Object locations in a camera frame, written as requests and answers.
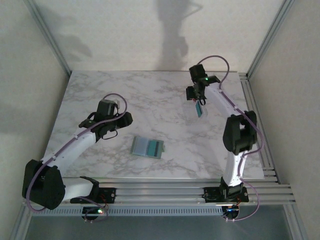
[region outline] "marble tabletop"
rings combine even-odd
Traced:
[[[215,73],[220,79],[224,74]],[[63,144],[78,124],[96,111],[102,97],[118,93],[126,98],[133,123],[119,129],[117,137],[99,140],[87,149],[64,177],[219,179],[227,162],[227,150],[222,141],[226,120],[212,103],[206,105],[207,117],[192,118],[189,111],[195,109],[185,96],[185,89],[190,85],[188,72],[75,70],[46,154]],[[247,108],[236,72],[228,75],[224,89],[240,107]],[[123,109],[124,103],[120,100],[119,112]],[[161,159],[131,155],[134,136],[163,140],[165,152]],[[248,157],[243,176],[245,179],[264,178],[258,154]]]

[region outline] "white marble surface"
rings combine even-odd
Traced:
[[[216,75],[221,79],[224,73]],[[222,141],[226,120],[209,103],[208,116],[193,121],[187,114],[193,103],[185,96],[191,84],[188,72],[73,71],[46,153],[66,141],[96,111],[103,96],[115,92],[127,99],[132,125],[119,129],[116,138],[100,140],[87,149],[64,177],[218,179],[227,161]],[[237,73],[229,74],[224,88],[246,108]],[[163,140],[161,159],[131,155],[134,136]],[[264,177],[258,154],[248,157],[243,175],[247,179]]]

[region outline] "table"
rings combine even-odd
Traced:
[[[215,73],[220,79],[224,74]],[[103,96],[118,93],[126,98],[133,123],[119,129],[117,137],[99,140],[87,149],[63,177],[219,179],[227,162],[222,141],[226,120],[212,103],[206,105],[206,118],[190,119],[188,111],[193,109],[193,103],[187,102],[185,96],[185,89],[190,85],[189,73],[181,71],[75,70],[45,154],[63,144],[78,124],[96,111]],[[228,75],[224,89],[240,107],[247,108],[238,73]],[[119,111],[123,109],[120,102]],[[161,159],[131,155],[134,136],[163,140],[165,152]],[[264,178],[258,154],[247,158],[243,176]]]

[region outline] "white wall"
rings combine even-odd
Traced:
[[[35,0],[72,70],[246,72],[283,0]],[[207,70],[222,71],[221,60]]]
[[[320,239],[320,3],[296,0],[250,80],[276,169]]]
[[[26,163],[47,146],[67,77],[22,0],[0,5],[0,239],[22,202]]]

